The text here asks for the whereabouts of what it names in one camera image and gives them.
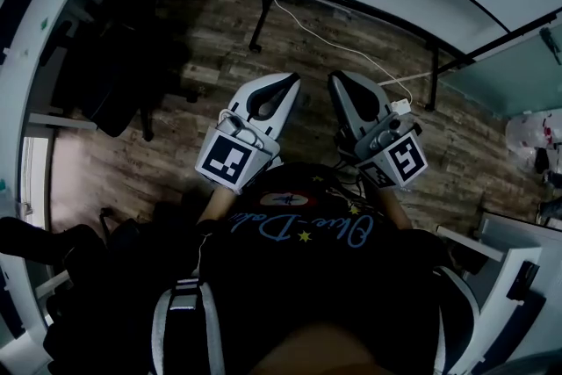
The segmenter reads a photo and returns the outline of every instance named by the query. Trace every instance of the person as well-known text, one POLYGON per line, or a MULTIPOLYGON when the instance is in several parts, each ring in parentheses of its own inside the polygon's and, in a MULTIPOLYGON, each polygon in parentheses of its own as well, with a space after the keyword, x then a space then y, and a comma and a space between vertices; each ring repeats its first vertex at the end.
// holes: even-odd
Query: person
MULTIPOLYGON (((359 197, 334 169, 289 163, 240 196, 218 186, 198 220, 155 217, 125 244, 110 242, 109 256, 89 252, 103 275, 51 305, 51 372, 152 370, 155 304, 199 267, 213 290, 227 374, 433 373, 432 271, 451 267, 448 253, 412 228, 392 191, 364 188, 359 197)), ((189 329, 177 336, 166 373, 199 373, 190 354, 205 349, 189 345, 189 329)))

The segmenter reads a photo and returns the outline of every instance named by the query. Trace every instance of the black office chair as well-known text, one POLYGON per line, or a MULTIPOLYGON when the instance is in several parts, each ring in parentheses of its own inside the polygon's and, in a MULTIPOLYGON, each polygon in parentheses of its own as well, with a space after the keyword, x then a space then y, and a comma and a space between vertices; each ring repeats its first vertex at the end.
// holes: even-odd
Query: black office chair
MULTIPOLYGON (((154 307, 184 267, 198 260, 199 232, 185 226, 201 213, 197 202, 192 206, 157 204, 153 223, 129 219, 111 235, 104 227, 106 243, 86 225, 51 234, 22 220, 0 218, 0 253, 62 263, 70 276, 47 298, 53 324, 43 346, 54 360, 50 373, 155 373, 149 345, 154 307)), ((100 220, 111 213, 104 208, 100 220)))
MULTIPOLYGON (((159 31, 155 7, 156 0, 104 0, 96 22, 83 25, 69 47, 63 70, 79 78, 73 82, 78 106, 112 137, 140 110, 143 137, 152 140, 149 112, 166 92, 197 101, 195 91, 181 90, 179 78, 167 72, 177 47, 159 31)), ((180 58, 185 62, 185 51, 180 58)))

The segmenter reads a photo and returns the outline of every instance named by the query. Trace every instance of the office chair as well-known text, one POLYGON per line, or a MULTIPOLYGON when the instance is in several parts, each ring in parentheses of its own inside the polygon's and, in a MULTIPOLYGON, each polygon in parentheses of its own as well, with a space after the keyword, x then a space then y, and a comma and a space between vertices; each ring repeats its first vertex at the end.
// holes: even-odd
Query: office chair
POLYGON ((439 292, 439 340, 435 373, 447 374, 468 348, 480 310, 466 282, 446 267, 434 268, 439 292))
MULTIPOLYGON (((146 375, 152 371, 150 330, 162 292, 197 263, 200 240, 186 227, 195 211, 158 204, 155 222, 126 220, 104 242, 86 225, 52 234, 15 218, 0 218, 0 253, 59 265, 70 282, 47 298, 53 319, 43 346, 53 375, 146 375)), ((100 219, 112 215, 104 208, 100 219)))
POLYGON ((83 115, 112 137, 140 110, 143 138, 151 141, 149 112, 166 92, 197 101, 166 71, 177 54, 159 32, 155 7, 156 0, 104 0, 100 18, 79 29, 65 61, 64 71, 80 78, 83 115))

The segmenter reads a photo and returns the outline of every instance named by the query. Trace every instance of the wooden floor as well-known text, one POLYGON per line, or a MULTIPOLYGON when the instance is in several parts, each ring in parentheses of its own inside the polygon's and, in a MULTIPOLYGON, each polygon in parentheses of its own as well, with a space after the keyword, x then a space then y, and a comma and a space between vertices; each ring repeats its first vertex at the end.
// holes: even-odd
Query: wooden floor
MULTIPOLYGON (((311 0, 279 1, 325 39, 367 53, 396 76, 430 69, 424 42, 406 32, 311 0)), ((96 226, 103 206, 112 207, 121 219, 149 220, 155 202, 179 203, 183 193, 200 186, 205 190, 193 166, 207 127, 216 123, 243 83, 271 73, 295 71, 302 77, 280 139, 284 160, 338 161, 327 74, 347 69, 377 82, 388 77, 362 56, 302 31, 275 5, 261 34, 263 51, 251 53, 248 43, 260 10, 260 0, 161 0, 158 16, 170 36, 191 52, 177 70, 186 85, 197 87, 200 99, 188 104, 167 96, 154 113, 151 142, 141 138, 138 117, 116 139, 102 132, 61 130, 52 171, 54 230, 79 222, 96 226)), ((445 225, 468 234, 483 209, 533 220, 544 188, 538 176, 522 173, 508 160, 505 122, 441 84, 436 111, 426 112, 429 80, 408 82, 407 87, 414 95, 413 113, 429 161, 429 169, 398 192, 414 224, 428 230, 445 225)), ((397 84, 387 88, 391 100, 405 96, 397 84)))

